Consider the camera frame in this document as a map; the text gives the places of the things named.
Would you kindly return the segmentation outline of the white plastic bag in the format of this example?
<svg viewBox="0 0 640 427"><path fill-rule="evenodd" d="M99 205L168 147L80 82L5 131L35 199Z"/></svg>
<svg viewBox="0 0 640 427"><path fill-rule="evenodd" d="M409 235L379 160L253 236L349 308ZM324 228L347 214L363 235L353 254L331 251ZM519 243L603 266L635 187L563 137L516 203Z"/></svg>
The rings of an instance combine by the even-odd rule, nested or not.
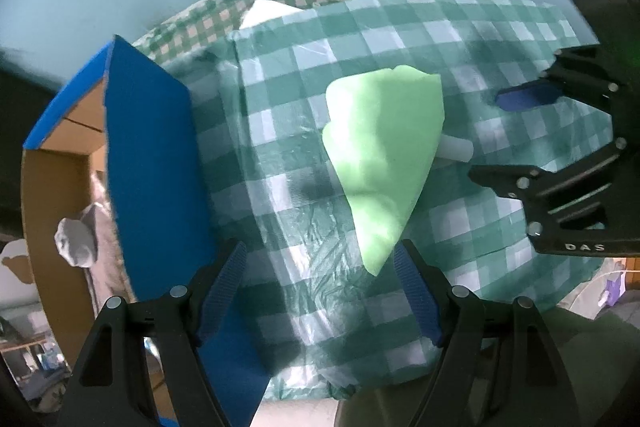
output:
<svg viewBox="0 0 640 427"><path fill-rule="evenodd" d="M594 319L606 303L606 283L617 281L625 270L626 262L622 259L604 259L591 279L578 284L558 303L558 307Z"/></svg>

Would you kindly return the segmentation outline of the grey sock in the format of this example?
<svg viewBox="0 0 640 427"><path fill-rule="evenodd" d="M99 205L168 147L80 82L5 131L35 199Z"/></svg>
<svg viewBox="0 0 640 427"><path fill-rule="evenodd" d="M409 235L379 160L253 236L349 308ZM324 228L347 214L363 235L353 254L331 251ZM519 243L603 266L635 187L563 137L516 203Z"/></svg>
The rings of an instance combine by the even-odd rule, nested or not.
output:
<svg viewBox="0 0 640 427"><path fill-rule="evenodd" d="M98 260L96 206L90 205L76 218L63 218L54 233L58 254L74 268L89 269Z"/></svg>

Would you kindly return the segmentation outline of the small white cylinder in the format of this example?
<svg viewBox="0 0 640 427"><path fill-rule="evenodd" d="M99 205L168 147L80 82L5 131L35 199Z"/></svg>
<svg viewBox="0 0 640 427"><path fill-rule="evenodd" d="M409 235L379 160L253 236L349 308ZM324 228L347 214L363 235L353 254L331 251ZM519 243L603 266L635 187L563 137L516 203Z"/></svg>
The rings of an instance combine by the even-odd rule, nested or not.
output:
<svg viewBox="0 0 640 427"><path fill-rule="evenodd" d="M470 140L456 138L442 134L436 150L436 157L440 159L470 162L474 155L474 145Z"/></svg>

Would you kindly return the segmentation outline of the white paper sheet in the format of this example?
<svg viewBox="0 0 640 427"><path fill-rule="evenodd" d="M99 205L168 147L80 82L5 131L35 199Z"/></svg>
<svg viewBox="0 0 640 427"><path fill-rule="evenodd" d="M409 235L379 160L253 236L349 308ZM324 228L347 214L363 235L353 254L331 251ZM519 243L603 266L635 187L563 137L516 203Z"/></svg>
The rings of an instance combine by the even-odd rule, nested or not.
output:
<svg viewBox="0 0 640 427"><path fill-rule="evenodd" d="M299 13L300 9L273 0L256 0L241 18L240 28L246 29L275 20L276 18Z"/></svg>

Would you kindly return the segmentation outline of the light green cloth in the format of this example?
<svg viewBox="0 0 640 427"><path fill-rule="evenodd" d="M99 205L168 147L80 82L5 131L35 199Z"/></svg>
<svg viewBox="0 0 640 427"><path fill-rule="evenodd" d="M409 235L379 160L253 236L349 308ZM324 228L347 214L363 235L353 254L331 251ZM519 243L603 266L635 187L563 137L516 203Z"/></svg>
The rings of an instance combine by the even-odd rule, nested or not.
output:
<svg viewBox="0 0 640 427"><path fill-rule="evenodd" d="M442 80L400 65L333 80L322 143L347 199L364 269L376 277L405 230L436 156Z"/></svg>

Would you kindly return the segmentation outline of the blue cardboard box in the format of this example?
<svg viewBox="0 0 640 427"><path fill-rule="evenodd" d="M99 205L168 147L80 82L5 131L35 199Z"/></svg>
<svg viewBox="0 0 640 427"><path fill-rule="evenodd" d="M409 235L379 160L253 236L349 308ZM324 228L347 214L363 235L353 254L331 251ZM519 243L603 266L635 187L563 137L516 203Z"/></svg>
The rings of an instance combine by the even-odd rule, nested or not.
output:
<svg viewBox="0 0 640 427"><path fill-rule="evenodd" d="M84 273L56 250L58 222L90 205L105 173L135 303L94 315ZM195 277L228 248L216 239L188 89L114 38L58 92L32 128L22 161L22 216L32 275L52 333L73 369L62 426L160 423L143 341L160 350L183 426L250 425L269 377L236 294L218 331L198 340Z"/></svg>

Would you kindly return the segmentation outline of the grey fleece towel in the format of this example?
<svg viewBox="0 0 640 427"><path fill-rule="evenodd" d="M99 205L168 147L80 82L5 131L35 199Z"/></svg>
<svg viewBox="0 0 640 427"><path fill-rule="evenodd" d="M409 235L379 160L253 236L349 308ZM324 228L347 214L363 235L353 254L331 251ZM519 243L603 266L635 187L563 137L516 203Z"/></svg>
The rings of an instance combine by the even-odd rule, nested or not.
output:
<svg viewBox="0 0 640 427"><path fill-rule="evenodd" d="M100 313L106 300L112 296L125 299L128 303L137 301L126 272L111 199L104 181L104 172L90 174L91 204L81 216L81 221L87 225L96 243L96 260L85 269L94 315Z"/></svg>

